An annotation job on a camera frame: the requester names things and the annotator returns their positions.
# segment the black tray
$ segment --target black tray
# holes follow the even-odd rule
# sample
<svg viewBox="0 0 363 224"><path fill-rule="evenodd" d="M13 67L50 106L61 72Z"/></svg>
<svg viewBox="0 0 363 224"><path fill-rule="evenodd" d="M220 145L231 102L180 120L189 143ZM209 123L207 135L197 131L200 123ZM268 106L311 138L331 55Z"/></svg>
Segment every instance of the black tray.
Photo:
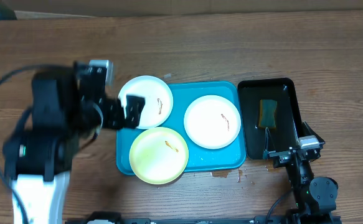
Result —
<svg viewBox="0 0 363 224"><path fill-rule="evenodd" d="M289 78L242 81L238 84L238 96L242 114L247 156L263 159L265 130L258 127L260 100L277 101L276 128L270 129L277 152L296 146L303 136L301 117L295 85Z"/></svg>

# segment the wood grain surface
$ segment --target wood grain surface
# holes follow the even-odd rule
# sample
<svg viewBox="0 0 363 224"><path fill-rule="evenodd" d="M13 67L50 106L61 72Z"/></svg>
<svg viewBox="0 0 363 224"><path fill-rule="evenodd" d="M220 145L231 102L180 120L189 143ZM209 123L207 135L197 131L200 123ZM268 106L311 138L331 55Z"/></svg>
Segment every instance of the wood grain surface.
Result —
<svg viewBox="0 0 363 224"><path fill-rule="evenodd" d="M0 76L32 63L96 58L117 65L112 97L138 75L234 84L290 77L302 118L326 140L313 172L339 183L334 214L363 223L363 11L0 21ZM32 101L31 76L0 87L1 167L2 142ZM148 185L118 171L115 142L115 133L104 131L73 160L64 219L96 210L155 219L253 217L290 188L284 169L249 159L239 170L185 173L169 185ZM11 222L10 194L0 183L0 223Z"/></svg>
<svg viewBox="0 0 363 224"><path fill-rule="evenodd" d="M363 0L2 0L13 10L86 16L168 16L362 10Z"/></svg>

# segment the blue tray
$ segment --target blue tray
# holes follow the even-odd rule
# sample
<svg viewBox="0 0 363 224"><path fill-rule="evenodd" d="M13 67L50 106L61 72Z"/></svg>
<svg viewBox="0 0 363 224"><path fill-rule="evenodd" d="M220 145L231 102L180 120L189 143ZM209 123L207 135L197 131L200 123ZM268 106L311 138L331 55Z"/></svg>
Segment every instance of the blue tray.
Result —
<svg viewBox="0 0 363 224"><path fill-rule="evenodd" d="M189 158L184 172L233 169L240 167L246 159L243 126L235 139L221 149L205 149L188 137L184 129L184 113L196 99L205 95L218 95L231 101L238 109L239 100L236 87L226 81L170 84L173 94L173 109L168 119L161 125L177 131L188 145ZM129 162L129 152L133 141L144 130L122 129L116 135L116 165L126 175L134 175Z"/></svg>

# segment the food crumb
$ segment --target food crumb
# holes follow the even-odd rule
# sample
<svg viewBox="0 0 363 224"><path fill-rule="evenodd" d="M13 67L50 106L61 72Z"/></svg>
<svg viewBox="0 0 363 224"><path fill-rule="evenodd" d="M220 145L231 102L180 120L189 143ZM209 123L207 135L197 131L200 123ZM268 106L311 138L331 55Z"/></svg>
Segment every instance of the food crumb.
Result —
<svg viewBox="0 0 363 224"><path fill-rule="evenodd" d="M171 147L171 145L169 144L169 142L165 141L164 143L166 143L166 145L169 146L171 149L175 150L176 152L179 152L179 150L177 148Z"/></svg>
<svg viewBox="0 0 363 224"><path fill-rule="evenodd" d="M225 118L224 114L221 114L221 117L224 118L224 120L227 122L227 129L228 131L230 131L230 122L228 121L227 118Z"/></svg>
<svg viewBox="0 0 363 224"><path fill-rule="evenodd" d="M158 105L159 105L159 102L161 103L161 106L159 107L159 114L161 114L162 113L163 103L162 103L162 100L160 98L158 98Z"/></svg>

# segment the wire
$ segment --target wire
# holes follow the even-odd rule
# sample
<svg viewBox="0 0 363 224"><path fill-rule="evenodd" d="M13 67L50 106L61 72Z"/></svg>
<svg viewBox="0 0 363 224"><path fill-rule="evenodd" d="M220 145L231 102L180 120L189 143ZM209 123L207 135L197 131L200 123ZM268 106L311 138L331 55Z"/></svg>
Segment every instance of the wire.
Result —
<svg viewBox="0 0 363 224"><path fill-rule="evenodd" d="M85 149L87 146L91 145L97 139L97 137L98 137L98 134L94 133L93 137L79 148L79 151L81 151L81 150Z"/></svg>
<svg viewBox="0 0 363 224"><path fill-rule="evenodd" d="M282 201L283 199L285 199L290 193L292 193L293 189L290 189L289 191L287 191L287 193L283 194L274 204L273 206L271 206L271 208L269 209L267 216L266 216L266 220L264 222L264 224L268 224L268 220L270 219L270 215L271 213L273 213L274 208L279 204L280 201Z"/></svg>
<svg viewBox="0 0 363 224"><path fill-rule="evenodd" d="M18 68L17 70L13 70L7 74L5 74L1 79L0 79L0 85L2 83L4 83L6 80L8 80L9 78L11 78L12 76L21 73L21 72L25 72L28 70L36 70L36 69L69 69L69 67L66 66L62 66L62 65L49 65L49 64L40 64L40 65L28 65L22 68ZM21 213L22 213L22 222L23 224L28 224L29 221L27 219L27 213L26 213L26 209L25 206L20 198L20 196L18 195L18 193L11 187L10 183L6 180L3 172L0 169L0 179L2 180L3 184L9 189L11 190L13 196L15 197L17 204L19 206L19 208L21 209Z"/></svg>
<svg viewBox="0 0 363 224"><path fill-rule="evenodd" d="M299 178L298 183L300 183L301 174L300 174L300 164L299 164L299 161L298 161L298 154L294 153L293 157L295 159L295 164L296 164L296 174L297 174L297 177Z"/></svg>

